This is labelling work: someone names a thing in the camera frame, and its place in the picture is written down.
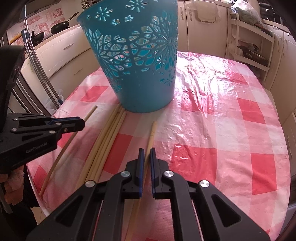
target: tiled floor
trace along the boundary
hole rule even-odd
[[[34,217],[37,221],[37,224],[39,225],[46,218],[45,214],[42,212],[41,208],[39,207],[31,208],[31,210],[33,211]]]

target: cabinet handle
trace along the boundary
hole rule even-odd
[[[281,37],[279,37],[279,41],[282,41],[282,38]],[[279,42],[278,42],[278,52],[280,52],[279,51]]]
[[[73,45],[74,45],[74,43],[69,44],[67,47],[64,48],[64,50],[70,48],[70,47],[73,46]]]
[[[283,46],[283,56],[285,56],[285,43],[288,45],[288,40],[285,39]]]
[[[182,7],[180,7],[180,9],[181,9],[181,17],[182,17],[182,21],[183,21],[184,18],[183,18],[183,10],[182,10]]]
[[[291,156],[291,159],[293,158],[292,152],[291,152],[291,147],[290,147],[290,142],[289,142],[289,136],[287,136],[287,144],[288,144],[288,151],[289,151],[289,156]]]
[[[83,68],[81,68],[80,70],[78,70],[75,74],[73,75],[77,75]]]

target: wooden stick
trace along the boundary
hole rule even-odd
[[[120,120],[119,120],[119,123],[117,124],[116,129],[115,129],[115,131],[114,131],[114,133],[113,133],[113,135],[112,135],[112,137],[111,137],[111,140],[110,140],[110,142],[109,142],[109,144],[108,144],[108,146],[107,146],[107,148],[106,148],[106,151],[105,151],[105,153],[104,153],[104,155],[103,155],[102,161],[100,162],[99,168],[98,168],[98,170],[97,170],[97,172],[96,172],[96,176],[95,176],[95,178],[94,178],[94,180],[95,180],[96,182],[98,182],[99,179],[100,179],[100,176],[101,176],[101,173],[102,173],[102,171],[103,171],[103,168],[104,168],[105,162],[106,162],[106,160],[107,160],[107,157],[108,157],[108,155],[109,155],[109,153],[110,153],[110,150],[111,150],[111,148],[112,148],[112,146],[113,146],[114,140],[115,140],[115,138],[117,137],[117,134],[118,134],[118,132],[119,132],[119,129],[120,129],[120,127],[121,127],[121,125],[122,125],[122,123],[123,123],[125,117],[126,117],[126,111],[125,111],[125,112],[123,113],[123,115],[121,116],[121,118],[120,118]]]
[[[119,113],[116,114],[114,120],[112,121],[110,127],[108,128],[107,133],[105,134],[105,136],[104,136],[104,138],[103,138],[103,141],[102,141],[102,143],[101,143],[101,145],[100,145],[100,147],[99,147],[99,149],[98,149],[98,151],[97,151],[97,153],[96,153],[96,156],[95,156],[95,158],[94,158],[94,160],[93,160],[93,164],[91,165],[91,168],[89,169],[89,173],[87,174],[87,177],[86,177],[86,179],[84,180],[85,182],[88,181],[88,180],[91,180],[91,175],[92,175],[92,173],[93,173],[93,170],[95,169],[95,167],[96,167],[96,168],[98,167],[99,163],[97,164],[97,162],[98,162],[97,159],[98,159],[98,157],[99,157],[100,154],[101,154],[101,151],[102,151],[103,146],[104,146],[104,144],[105,144],[105,142],[106,142],[106,139],[108,138],[108,136],[109,136],[109,134],[110,134],[110,131],[111,131],[112,127],[114,126],[114,123],[115,123],[115,121],[117,120],[118,116],[119,116]]]
[[[18,34],[17,36],[15,36],[12,40],[10,40],[9,44],[12,45],[15,41],[17,41],[20,37],[22,36],[22,34]]]
[[[96,108],[98,108],[97,106],[94,106],[91,111],[86,115],[86,117],[84,118],[84,121],[87,121],[89,119],[89,117],[92,115],[92,113],[96,110]],[[49,173],[47,174],[47,177],[41,187],[41,190],[40,190],[40,193],[39,195],[42,196],[44,191],[45,191],[45,188],[47,186],[47,183],[50,179],[50,176],[52,175],[55,167],[57,166],[59,160],[61,159],[62,155],[64,154],[65,150],[68,148],[68,146],[70,145],[70,143],[72,142],[72,140],[74,139],[74,137],[77,135],[78,132],[74,132],[72,134],[72,136],[69,138],[69,140],[67,141],[67,143],[65,144],[65,146],[62,148],[61,152],[59,153],[59,155],[57,156],[56,160],[54,161],[52,167],[50,168],[49,170]]]
[[[114,133],[114,131],[115,131],[115,129],[116,129],[116,126],[117,126],[117,124],[119,123],[119,120],[120,120],[121,116],[123,115],[123,112],[124,112],[124,111],[125,111],[125,109],[122,108],[122,110],[120,111],[118,117],[117,117],[116,120],[115,120],[114,125],[112,126],[112,128],[111,128],[111,130],[110,130],[109,135],[108,135],[107,138],[106,138],[106,141],[105,141],[104,145],[102,146],[102,149],[101,149],[100,153],[99,153],[99,152],[97,153],[97,157],[96,157],[95,160],[94,160],[94,168],[93,168],[92,171],[91,171],[91,175],[90,175],[90,177],[89,177],[89,180],[94,180],[94,178],[95,178],[95,176],[96,176],[96,172],[97,172],[97,170],[98,170],[98,168],[99,168],[99,166],[100,166],[100,163],[101,163],[101,161],[102,161],[102,157],[103,157],[103,155],[104,155],[104,153],[105,153],[105,151],[106,151],[106,148],[107,148],[107,146],[108,146],[108,144],[109,144],[109,142],[110,142],[110,140],[111,140],[111,138],[112,138],[112,135],[113,135],[113,133]]]
[[[154,134],[156,132],[156,128],[157,128],[157,122],[153,122],[152,130],[151,130],[151,134],[150,134],[150,138],[149,138],[149,141],[148,141],[146,154],[145,154],[143,186],[145,184],[147,170],[148,170],[148,167],[149,167],[149,154],[150,154],[150,149],[153,146]],[[138,212],[139,212],[139,209],[140,209],[140,204],[141,204],[141,199],[134,200],[134,202],[133,202],[133,208],[132,208],[132,211],[131,211],[130,221],[128,222],[128,229],[127,229],[127,232],[126,232],[125,241],[131,241],[131,239],[133,237],[133,233],[134,233],[135,228],[136,228],[136,221],[137,221],[137,216],[138,216]]]
[[[100,131],[100,134],[98,135],[98,137],[93,145],[93,148],[91,149],[89,156],[87,157],[87,160],[83,166],[83,169],[82,169],[82,172],[81,172],[79,179],[77,181],[75,190],[77,190],[79,187],[81,187],[84,184],[87,174],[91,168],[91,165],[93,164],[94,158],[100,148],[100,145],[102,144],[102,141],[103,141],[108,129],[110,128],[113,120],[115,119],[115,116],[116,116],[116,113],[118,112],[119,107],[120,107],[120,104],[118,104],[115,107],[115,109],[111,112],[104,128]]]

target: star cutout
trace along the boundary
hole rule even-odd
[[[124,17],[125,22],[131,22],[133,17],[131,15],[128,15],[127,17]]]
[[[113,19],[112,24],[113,24],[114,26],[120,24],[119,19]]]

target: red and white tablecloth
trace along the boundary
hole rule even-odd
[[[83,118],[98,106],[67,149],[43,199],[39,197],[45,213],[73,193],[88,153],[117,103],[100,68],[56,112],[57,118]],[[210,181],[267,231],[271,240],[276,239],[289,200],[289,157],[274,107],[246,65],[178,53],[173,101],[153,113],[127,113],[100,181],[124,170],[128,161],[136,159],[139,148],[146,149],[153,121],[158,123],[154,141],[158,158],[189,181]],[[63,135],[57,150],[28,164],[38,192],[70,135]],[[150,178],[146,179],[138,220],[133,241],[174,240],[170,201],[152,198]]]

